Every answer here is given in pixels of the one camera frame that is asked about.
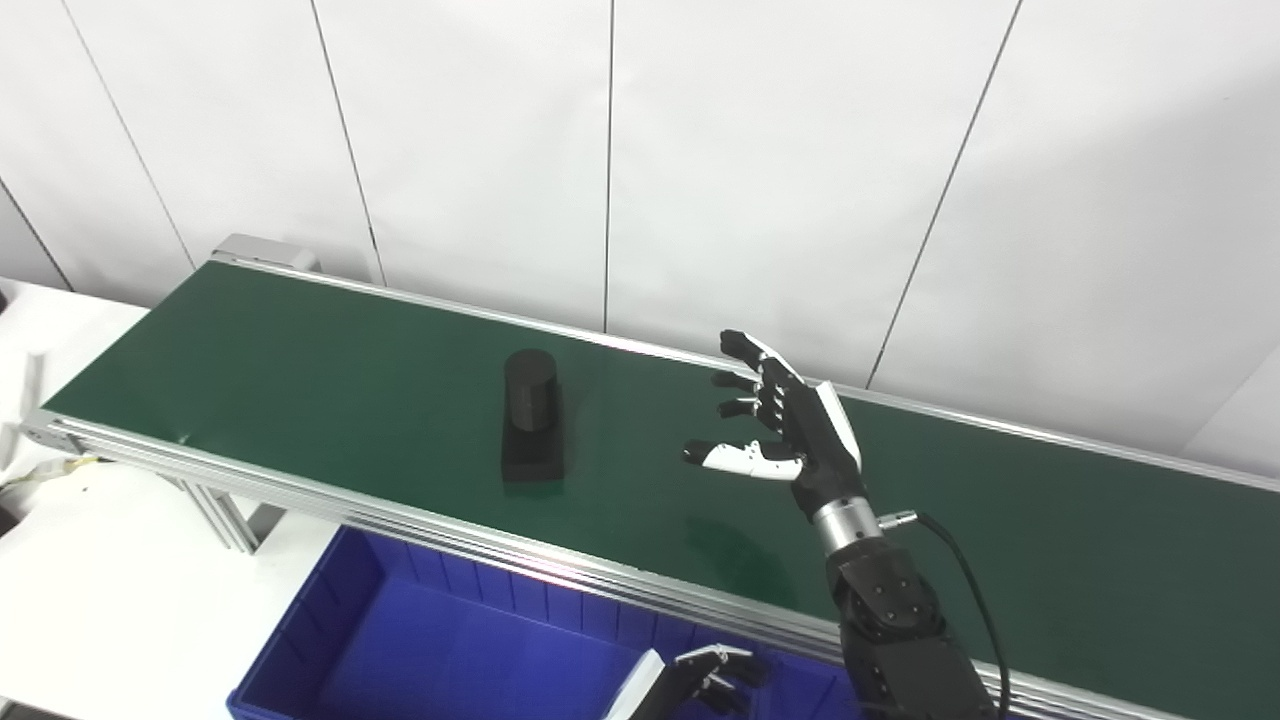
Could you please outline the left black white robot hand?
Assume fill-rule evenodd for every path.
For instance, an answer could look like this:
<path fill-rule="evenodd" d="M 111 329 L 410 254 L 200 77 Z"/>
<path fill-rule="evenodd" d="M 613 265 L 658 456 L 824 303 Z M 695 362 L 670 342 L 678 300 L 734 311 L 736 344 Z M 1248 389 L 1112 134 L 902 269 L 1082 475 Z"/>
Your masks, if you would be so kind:
<path fill-rule="evenodd" d="M 756 653 L 731 644 L 705 644 L 664 660 L 657 650 L 643 653 L 614 693 L 604 719 L 672 719 L 696 701 L 716 716 L 744 715 L 746 689 L 771 679 L 769 665 Z"/>

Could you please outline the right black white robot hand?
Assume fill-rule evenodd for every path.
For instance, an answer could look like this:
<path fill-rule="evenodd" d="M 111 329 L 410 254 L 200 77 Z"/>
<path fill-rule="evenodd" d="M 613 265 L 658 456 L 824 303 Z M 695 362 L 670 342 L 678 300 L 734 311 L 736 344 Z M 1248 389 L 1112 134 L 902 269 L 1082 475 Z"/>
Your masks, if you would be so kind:
<path fill-rule="evenodd" d="M 753 418 L 774 438 L 745 445 L 690 439 L 681 459 L 713 471 L 782 482 L 808 521 L 832 503 L 867 498 L 861 451 L 833 384 L 806 382 L 778 352 L 742 331 L 722 331 L 719 350 L 748 372 L 714 373 L 713 386 L 744 392 L 719 404 L 717 413 L 723 419 Z"/>

